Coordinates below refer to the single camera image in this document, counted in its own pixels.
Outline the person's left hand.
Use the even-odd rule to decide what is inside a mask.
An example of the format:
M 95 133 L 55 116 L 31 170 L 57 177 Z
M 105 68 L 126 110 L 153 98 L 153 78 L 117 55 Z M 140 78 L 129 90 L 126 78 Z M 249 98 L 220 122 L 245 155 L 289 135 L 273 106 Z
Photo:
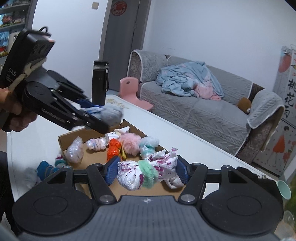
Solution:
M 9 129 L 15 132 L 27 128 L 38 116 L 34 112 L 22 110 L 21 104 L 16 101 L 8 88 L 1 88 L 1 109 L 16 115 L 9 124 Z

